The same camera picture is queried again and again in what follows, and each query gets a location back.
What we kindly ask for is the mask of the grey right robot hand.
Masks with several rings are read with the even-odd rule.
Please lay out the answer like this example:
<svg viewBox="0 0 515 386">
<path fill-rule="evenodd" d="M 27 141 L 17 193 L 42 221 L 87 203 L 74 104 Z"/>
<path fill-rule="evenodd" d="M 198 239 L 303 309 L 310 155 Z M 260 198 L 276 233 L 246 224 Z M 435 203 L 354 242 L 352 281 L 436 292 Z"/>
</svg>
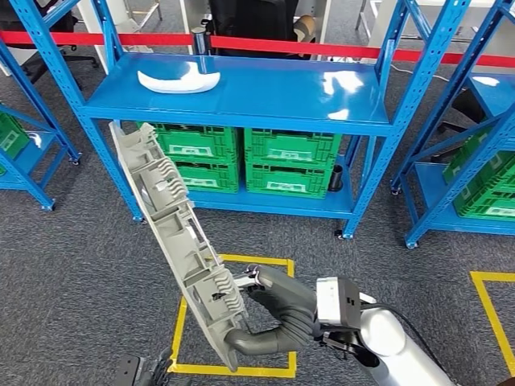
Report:
<svg viewBox="0 0 515 386">
<path fill-rule="evenodd" d="M 230 347 L 243 355 L 272 355 L 298 351 L 313 337 L 317 308 L 313 290 L 268 265 L 249 265 L 235 281 L 278 325 L 258 333 L 230 331 L 224 338 Z"/>
</svg>

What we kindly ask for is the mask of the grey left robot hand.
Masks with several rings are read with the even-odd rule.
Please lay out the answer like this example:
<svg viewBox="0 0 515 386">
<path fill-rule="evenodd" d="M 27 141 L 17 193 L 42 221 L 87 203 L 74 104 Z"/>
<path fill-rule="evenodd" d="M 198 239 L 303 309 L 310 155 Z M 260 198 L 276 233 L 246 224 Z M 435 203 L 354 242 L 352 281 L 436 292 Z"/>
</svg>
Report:
<svg viewBox="0 0 515 386">
<path fill-rule="evenodd" d="M 144 372 L 137 382 L 139 386 L 166 386 L 171 375 L 168 369 L 171 365 L 172 349 L 165 348 L 156 359 L 150 370 Z"/>
</svg>

